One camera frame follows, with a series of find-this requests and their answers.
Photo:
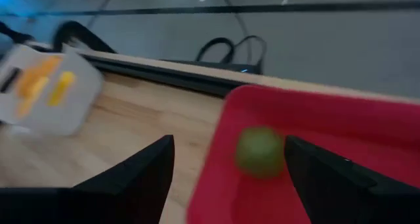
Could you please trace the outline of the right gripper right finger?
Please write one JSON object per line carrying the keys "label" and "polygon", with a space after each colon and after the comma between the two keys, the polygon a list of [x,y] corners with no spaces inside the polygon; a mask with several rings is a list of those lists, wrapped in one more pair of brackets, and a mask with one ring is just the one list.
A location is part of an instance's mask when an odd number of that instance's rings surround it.
{"label": "right gripper right finger", "polygon": [[420,189],[295,136],[285,161],[311,224],[420,224]]}

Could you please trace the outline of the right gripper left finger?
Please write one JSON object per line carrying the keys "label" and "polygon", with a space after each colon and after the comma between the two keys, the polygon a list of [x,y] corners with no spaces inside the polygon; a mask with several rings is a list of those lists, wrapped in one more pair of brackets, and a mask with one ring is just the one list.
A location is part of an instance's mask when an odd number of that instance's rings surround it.
{"label": "right gripper left finger", "polygon": [[0,224],[159,224],[173,170],[165,135],[71,188],[0,188]]}

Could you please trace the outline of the green lime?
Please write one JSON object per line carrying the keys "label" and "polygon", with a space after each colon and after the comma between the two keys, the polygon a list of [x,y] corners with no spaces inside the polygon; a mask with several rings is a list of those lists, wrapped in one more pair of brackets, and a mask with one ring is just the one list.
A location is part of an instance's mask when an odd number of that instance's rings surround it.
{"label": "green lime", "polygon": [[284,146],[285,136],[272,128],[245,128],[236,144],[236,166],[254,178],[278,177],[284,170]]}

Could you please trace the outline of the red plastic basket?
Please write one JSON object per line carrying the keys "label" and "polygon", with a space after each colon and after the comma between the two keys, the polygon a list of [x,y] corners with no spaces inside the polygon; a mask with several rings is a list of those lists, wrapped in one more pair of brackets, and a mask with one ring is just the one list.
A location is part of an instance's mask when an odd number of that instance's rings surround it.
{"label": "red plastic basket", "polygon": [[235,165],[240,133],[255,126],[420,188],[420,104],[244,85],[225,98],[187,224],[310,224],[287,171],[254,179]]}

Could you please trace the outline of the white plastic basket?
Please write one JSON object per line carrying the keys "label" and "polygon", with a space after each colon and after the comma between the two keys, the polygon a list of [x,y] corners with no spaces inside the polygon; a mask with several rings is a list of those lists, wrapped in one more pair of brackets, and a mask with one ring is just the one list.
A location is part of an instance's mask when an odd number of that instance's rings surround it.
{"label": "white plastic basket", "polygon": [[[61,56],[62,62],[48,79],[31,111],[23,118],[16,114],[26,87],[35,82],[35,67],[48,56]],[[48,100],[62,72],[73,72],[75,82],[58,106]],[[85,121],[102,90],[102,74],[74,49],[64,53],[43,53],[17,45],[0,60],[0,122],[52,135],[74,134]]]}

